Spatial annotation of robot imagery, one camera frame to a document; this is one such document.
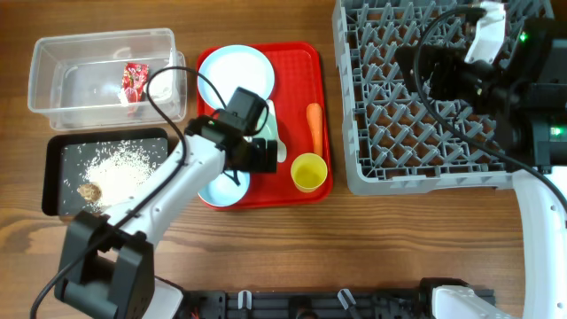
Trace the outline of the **light blue rice bowl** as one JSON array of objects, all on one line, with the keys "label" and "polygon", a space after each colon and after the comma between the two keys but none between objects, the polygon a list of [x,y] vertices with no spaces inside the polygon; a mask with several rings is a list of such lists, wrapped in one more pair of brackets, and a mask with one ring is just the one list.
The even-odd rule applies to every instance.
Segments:
[{"label": "light blue rice bowl", "polygon": [[233,206],[244,198],[251,184],[250,174],[230,170],[221,173],[198,192],[198,196],[209,206]]}]

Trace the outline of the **white rice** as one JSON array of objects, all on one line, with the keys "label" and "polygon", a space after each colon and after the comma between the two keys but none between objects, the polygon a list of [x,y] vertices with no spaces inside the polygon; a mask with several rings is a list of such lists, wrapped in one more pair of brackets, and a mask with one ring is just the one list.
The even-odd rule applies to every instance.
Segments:
[{"label": "white rice", "polygon": [[141,173],[140,167],[143,165],[144,163],[134,155],[123,161],[112,157],[89,169],[89,183],[94,183],[101,189],[102,197],[97,202],[102,204],[104,210],[136,193],[156,170],[148,175]]}]

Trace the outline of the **red snack wrapper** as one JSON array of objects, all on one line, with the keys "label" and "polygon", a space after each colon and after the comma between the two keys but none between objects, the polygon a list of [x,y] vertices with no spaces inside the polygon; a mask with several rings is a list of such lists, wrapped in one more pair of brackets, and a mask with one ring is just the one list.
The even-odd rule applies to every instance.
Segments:
[{"label": "red snack wrapper", "polygon": [[127,63],[124,67],[120,93],[122,105],[132,105],[142,100],[144,86],[149,78],[149,66],[146,64]]}]

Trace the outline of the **brown food scrap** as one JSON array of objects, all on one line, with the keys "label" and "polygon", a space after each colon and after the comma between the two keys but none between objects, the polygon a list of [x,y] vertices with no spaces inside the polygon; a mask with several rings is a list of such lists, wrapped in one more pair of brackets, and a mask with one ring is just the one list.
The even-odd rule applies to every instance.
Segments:
[{"label": "brown food scrap", "polygon": [[102,197],[101,189],[94,183],[82,184],[77,191],[81,197],[89,203],[97,202]]}]

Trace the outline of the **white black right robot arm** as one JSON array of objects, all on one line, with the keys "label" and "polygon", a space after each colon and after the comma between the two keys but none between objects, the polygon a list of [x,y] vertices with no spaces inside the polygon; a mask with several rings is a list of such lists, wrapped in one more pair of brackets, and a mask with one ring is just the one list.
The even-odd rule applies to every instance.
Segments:
[{"label": "white black right robot arm", "polygon": [[566,26],[523,24],[509,64],[493,64],[501,43],[476,33],[468,51],[398,48],[405,83],[425,107],[461,99],[497,123],[492,155],[512,176],[523,227],[524,317],[566,315]]}]

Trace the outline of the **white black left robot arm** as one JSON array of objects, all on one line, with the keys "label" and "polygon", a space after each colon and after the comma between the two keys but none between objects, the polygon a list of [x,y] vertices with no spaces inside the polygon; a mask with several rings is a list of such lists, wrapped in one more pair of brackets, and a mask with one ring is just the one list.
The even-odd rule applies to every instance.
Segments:
[{"label": "white black left robot arm", "polygon": [[258,138],[267,101],[242,88],[213,116],[190,120],[179,144],[133,195],[68,224],[54,295],[92,318],[176,318],[183,289],[154,274],[171,222],[226,170],[273,173],[276,142]]}]

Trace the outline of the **grey dishwasher rack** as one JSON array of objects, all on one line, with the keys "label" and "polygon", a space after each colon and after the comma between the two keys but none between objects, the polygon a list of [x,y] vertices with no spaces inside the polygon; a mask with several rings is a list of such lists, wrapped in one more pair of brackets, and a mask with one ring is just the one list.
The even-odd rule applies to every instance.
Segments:
[{"label": "grey dishwasher rack", "polygon": [[492,155],[496,123],[464,101],[425,107],[407,90],[394,58],[416,46],[430,23],[431,45],[467,51],[472,31],[447,12],[457,1],[339,1],[332,14],[343,98],[347,184],[356,195],[439,189],[508,189],[507,166]]}]

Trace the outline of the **black waste tray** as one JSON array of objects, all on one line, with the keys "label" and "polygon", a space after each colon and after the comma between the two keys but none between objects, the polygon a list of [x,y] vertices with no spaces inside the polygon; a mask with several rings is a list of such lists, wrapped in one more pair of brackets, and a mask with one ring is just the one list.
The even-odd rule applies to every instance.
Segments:
[{"label": "black waste tray", "polygon": [[80,211],[100,214],[100,202],[89,202],[79,192],[89,183],[88,171],[112,157],[123,161],[136,155],[150,174],[168,155],[167,132],[162,128],[54,136],[47,145],[42,210],[48,216],[75,216]]}]

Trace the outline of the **clear plastic waste bin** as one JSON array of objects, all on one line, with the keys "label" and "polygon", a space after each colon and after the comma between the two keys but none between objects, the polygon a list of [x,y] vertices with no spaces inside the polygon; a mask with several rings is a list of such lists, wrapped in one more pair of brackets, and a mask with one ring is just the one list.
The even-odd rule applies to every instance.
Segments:
[{"label": "clear plastic waste bin", "polygon": [[[142,100],[122,105],[127,63],[149,66]],[[27,106],[55,130],[115,128],[182,121],[187,111],[185,63],[169,28],[44,37],[35,43]]]}]

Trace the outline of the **green bowl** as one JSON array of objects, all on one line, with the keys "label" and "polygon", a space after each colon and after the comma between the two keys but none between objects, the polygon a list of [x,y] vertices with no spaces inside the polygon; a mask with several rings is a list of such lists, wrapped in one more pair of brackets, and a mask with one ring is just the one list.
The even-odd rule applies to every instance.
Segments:
[{"label": "green bowl", "polygon": [[268,105],[269,115],[266,115],[266,110],[262,111],[257,123],[256,129],[261,131],[254,136],[254,138],[264,138],[266,140],[276,140],[277,136],[277,122],[275,107],[271,104]]}]

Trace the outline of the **white plastic spoon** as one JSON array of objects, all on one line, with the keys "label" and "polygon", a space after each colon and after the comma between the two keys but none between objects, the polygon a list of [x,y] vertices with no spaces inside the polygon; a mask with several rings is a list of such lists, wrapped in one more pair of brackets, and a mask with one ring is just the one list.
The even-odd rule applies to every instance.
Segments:
[{"label": "white plastic spoon", "polygon": [[[269,104],[275,106],[274,102],[270,99],[267,100],[267,105]],[[278,127],[277,127],[277,136],[275,141],[277,142],[277,154],[276,154],[277,162],[284,163],[287,158],[287,148],[279,136]]]}]

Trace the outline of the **yellow plastic cup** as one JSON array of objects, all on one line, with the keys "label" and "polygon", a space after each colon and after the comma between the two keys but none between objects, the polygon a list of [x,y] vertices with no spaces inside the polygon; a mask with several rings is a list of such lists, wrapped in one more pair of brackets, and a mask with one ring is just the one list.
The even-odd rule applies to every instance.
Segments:
[{"label": "yellow plastic cup", "polygon": [[324,184],[327,177],[327,163],[315,153],[300,154],[291,164],[291,179],[301,192],[316,191]]}]

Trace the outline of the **red serving tray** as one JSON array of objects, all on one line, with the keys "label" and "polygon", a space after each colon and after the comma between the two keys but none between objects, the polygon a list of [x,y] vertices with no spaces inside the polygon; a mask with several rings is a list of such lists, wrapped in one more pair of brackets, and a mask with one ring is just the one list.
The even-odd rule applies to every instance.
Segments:
[{"label": "red serving tray", "polygon": [[320,188],[304,193],[291,179],[291,162],[308,151],[313,143],[307,124],[307,105],[324,105],[319,53],[309,43],[254,44],[275,70],[275,87],[271,98],[275,103],[276,120],[283,127],[283,142],[288,153],[274,174],[253,174],[248,192],[229,210],[272,206],[312,204],[325,199],[333,187],[332,170]]}]

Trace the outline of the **orange carrot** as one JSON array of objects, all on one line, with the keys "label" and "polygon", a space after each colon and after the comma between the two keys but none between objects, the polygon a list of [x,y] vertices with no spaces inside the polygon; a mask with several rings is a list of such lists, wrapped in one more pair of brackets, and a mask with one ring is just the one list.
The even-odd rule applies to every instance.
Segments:
[{"label": "orange carrot", "polygon": [[318,103],[311,103],[307,106],[307,123],[310,128],[314,153],[322,157],[322,108]]}]

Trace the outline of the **light blue plate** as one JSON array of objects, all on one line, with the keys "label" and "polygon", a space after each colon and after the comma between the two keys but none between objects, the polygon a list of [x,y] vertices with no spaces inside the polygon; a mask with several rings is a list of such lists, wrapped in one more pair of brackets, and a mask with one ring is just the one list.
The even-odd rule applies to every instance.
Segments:
[{"label": "light blue plate", "polygon": [[275,87],[275,69],[267,56],[246,45],[229,45],[209,54],[198,68],[227,104],[238,87],[269,99]]}]

